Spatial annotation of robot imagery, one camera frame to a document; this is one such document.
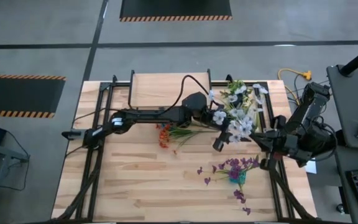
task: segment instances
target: black desk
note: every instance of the black desk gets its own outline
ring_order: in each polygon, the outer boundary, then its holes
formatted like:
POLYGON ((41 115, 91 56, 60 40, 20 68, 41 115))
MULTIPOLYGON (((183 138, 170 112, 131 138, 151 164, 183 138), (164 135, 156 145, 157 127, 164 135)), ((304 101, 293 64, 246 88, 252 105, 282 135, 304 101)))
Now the black desk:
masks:
POLYGON ((337 148, 335 159, 341 177, 343 194, 347 202, 347 209, 352 221, 358 223, 358 201, 346 177, 346 172, 358 170, 358 69, 353 77, 344 77, 337 67, 327 68, 328 78, 333 91, 339 120, 342 126, 344 141, 337 148))

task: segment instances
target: small vase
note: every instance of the small vase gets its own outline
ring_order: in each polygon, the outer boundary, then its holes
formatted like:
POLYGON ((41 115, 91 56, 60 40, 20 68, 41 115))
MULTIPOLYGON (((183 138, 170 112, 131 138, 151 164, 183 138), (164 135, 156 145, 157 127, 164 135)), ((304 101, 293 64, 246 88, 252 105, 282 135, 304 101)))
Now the small vase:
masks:
POLYGON ((243 172, 240 172, 238 179, 230 178, 230 182, 242 185, 242 184, 245 184, 246 178, 247 178, 247 172, 243 171, 243 172))

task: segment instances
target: concrete floor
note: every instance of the concrete floor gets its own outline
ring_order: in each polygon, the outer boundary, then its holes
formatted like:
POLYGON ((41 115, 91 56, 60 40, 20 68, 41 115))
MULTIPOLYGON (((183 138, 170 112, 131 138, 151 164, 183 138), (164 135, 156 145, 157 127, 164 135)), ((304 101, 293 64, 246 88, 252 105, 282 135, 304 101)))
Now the concrete floor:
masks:
MULTIPOLYGON (((0 44, 90 44, 101 5, 102 0, 0 0, 0 44)), ((120 5, 109 1, 100 43, 358 40, 358 0, 232 0, 233 21, 209 22, 120 23, 120 5)), ((13 132, 31 154, 26 189, 1 190, 0 223, 50 218, 67 149, 60 133, 70 129, 89 54, 89 49, 0 49, 0 74, 67 77, 54 119, 0 118, 0 127, 13 132)), ((357 54, 358 45, 98 49, 89 79, 110 80, 115 74, 128 80, 132 69, 210 68, 214 80, 228 73, 238 79, 268 80, 276 79, 278 69, 292 68, 311 70, 313 81, 321 82, 327 80, 327 66, 347 63, 357 54)), ((294 77, 283 75, 290 87, 294 77)), ((298 79, 300 88, 305 84, 298 79)), ((333 100, 323 116, 340 128, 333 100)), ((335 211, 340 197, 333 187, 339 184, 334 168, 334 160, 324 161, 318 164, 318 174, 309 176, 314 202, 323 220, 349 222, 349 216, 335 211)), ((6 184, 20 187, 24 171, 12 171, 6 184)))

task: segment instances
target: wooden tabletop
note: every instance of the wooden tabletop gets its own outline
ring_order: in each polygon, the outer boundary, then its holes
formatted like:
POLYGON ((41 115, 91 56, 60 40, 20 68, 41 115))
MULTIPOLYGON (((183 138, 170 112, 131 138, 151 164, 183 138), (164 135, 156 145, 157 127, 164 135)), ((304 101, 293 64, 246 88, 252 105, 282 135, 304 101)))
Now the wooden tabletop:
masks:
MULTIPOLYGON (((274 115, 289 118, 290 107, 284 84, 268 80, 270 99, 274 115)), ((76 117, 94 111, 100 82, 84 82, 76 117)), ((154 88, 142 86, 143 91, 132 90, 132 97, 169 99, 174 102, 180 84, 165 83, 165 92, 155 93, 154 88)), ((186 86, 187 92, 197 92, 197 86, 186 86)), ((223 88, 213 88, 215 93, 223 88)), ((114 89, 112 108, 127 108, 128 87, 114 89)), ((88 129, 93 117, 79 119, 74 128, 88 129)), ((202 166, 210 170, 212 165, 230 158, 264 157, 254 142, 225 145, 222 152, 216 152, 212 143, 218 133, 202 133, 190 139, 174 154, 158 145, 155 124, 136 124, 122 135, 106 138, 102 169, 96 199, 94 221, 96 222, 251 222, 276 221, 269 173, 253 169, 247 173, 244 193, 250 215, 241 210, 241 204, 234 198, 236 184, 228 181, 204 183, 207 173, 198 175, 202 166)), ((80 146, 81 141, 72 141, 68 151, 80 146)), ((65 160, 62 178, 52 217, 57 217, 67 208, 78 193, 86 158, 86 149, 81 149, 65 160)), ((316 216, 314 202, 304 168, 298 168, 295 161, 284 158, 290 188, 295 197, 316 216)), ((84 211, 88 211, 86 198, 84 211)), ((285 201, 280 192, 283 213, 287 214, 285 201)))

